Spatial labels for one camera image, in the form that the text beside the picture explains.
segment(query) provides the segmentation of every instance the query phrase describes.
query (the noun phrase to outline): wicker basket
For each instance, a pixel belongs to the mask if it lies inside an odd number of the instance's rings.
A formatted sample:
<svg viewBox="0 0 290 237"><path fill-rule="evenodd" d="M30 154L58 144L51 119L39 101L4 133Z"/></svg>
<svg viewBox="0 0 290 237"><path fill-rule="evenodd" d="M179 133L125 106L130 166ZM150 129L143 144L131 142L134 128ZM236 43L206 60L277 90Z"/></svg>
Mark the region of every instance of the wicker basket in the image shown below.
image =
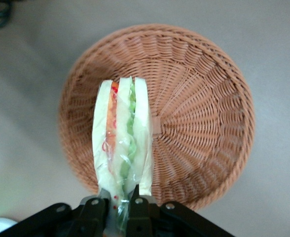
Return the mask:
<svg viewBox="0 0 290 237"><path fill-rule="evenodd" d="M183 28L119 30L76 62L63 89L59 128L68 161L93 192L92 118L102 80L145 78L154 124L152 193L198 209L221 197L245 167L254 139L250 90L214 43Z"/></svg>

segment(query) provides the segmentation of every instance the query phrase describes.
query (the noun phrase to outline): woven basket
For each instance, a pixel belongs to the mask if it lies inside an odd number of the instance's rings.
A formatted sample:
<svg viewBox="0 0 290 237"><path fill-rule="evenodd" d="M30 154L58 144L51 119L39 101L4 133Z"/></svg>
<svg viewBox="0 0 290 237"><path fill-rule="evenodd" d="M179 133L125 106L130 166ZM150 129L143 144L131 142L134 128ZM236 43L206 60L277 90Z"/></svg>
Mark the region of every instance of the woven basket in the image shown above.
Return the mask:
<svg viewBox="0 0 290 237"><path fill-rule="evenodd" d="M254 139L250 90L214 43L183 28L150 24L119 30L76 62L63 89L59 129L78 178L98 191L92 119L100 83L145 78L154 124L152 193L198 209L221 197L245 167Z"/></svg>

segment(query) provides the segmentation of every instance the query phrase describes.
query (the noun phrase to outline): screw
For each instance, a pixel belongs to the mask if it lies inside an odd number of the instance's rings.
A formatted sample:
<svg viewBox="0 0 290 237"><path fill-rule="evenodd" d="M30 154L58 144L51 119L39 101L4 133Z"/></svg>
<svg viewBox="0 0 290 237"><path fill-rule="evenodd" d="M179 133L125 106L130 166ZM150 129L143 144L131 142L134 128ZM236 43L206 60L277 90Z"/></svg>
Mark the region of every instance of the screw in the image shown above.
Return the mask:
<svg viewBox="0 0 290 237"><path fill-rule="evenodd" d="M172 209L175 209L175 205L173 205L172 203L167 203L167 204L166 204L166 208L167 208L168 210L172 210Z"/></svg>
<svg viewBox="0 0 290 237"><path fill-rule="evenodd" d="M136 204L141 204L141 203L143 203L143 199L137 198L137 199L135 199L135 203Z"/></svg>
<svg viewBox="0 0 290 237"><path fill-rule="evenodd" d="M98 199L94 199L94 200L92 200L91 205L97 205L98 203L99 203L99 200Z"/></svg>
<svg viewBox="0 0 290 237"><path fill-rule="evenodd" d="M65 211L65 209L66 209L65 205L62 205L56 209L56 212L62 212Z"/></svg>

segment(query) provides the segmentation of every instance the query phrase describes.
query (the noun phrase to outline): sandwich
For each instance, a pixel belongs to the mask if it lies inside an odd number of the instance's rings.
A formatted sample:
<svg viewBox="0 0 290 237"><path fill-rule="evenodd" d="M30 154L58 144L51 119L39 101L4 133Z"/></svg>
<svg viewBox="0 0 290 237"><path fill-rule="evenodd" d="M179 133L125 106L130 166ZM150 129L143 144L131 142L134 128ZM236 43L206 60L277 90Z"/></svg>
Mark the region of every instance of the sandwich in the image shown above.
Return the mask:
<svg viewBox="0 0 290 237"><path fill-rule="evenodd" d="M146 81L102 82L94 110L92 147L99 190L111 194L111 209L124 228L128 194L139 184L151 195L152 128Z"/></svg>

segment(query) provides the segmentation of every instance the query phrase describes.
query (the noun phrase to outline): white bread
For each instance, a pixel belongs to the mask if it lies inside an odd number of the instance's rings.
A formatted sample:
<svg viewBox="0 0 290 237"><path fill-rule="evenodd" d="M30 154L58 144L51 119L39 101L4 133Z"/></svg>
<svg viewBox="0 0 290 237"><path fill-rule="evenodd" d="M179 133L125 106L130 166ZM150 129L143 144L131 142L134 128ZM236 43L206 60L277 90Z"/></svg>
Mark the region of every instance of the white bread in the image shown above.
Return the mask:
<svg viewBox="0 0 290 237"><path fill-rule="evenodd" d="M111 196L114 196L117 193L117 183L108 169L107 154L102 150L102 145L106 139L111 84L111 80L105 80L99 88L92 126L92 148L99 190L104 188L110 192Z"/></svg>

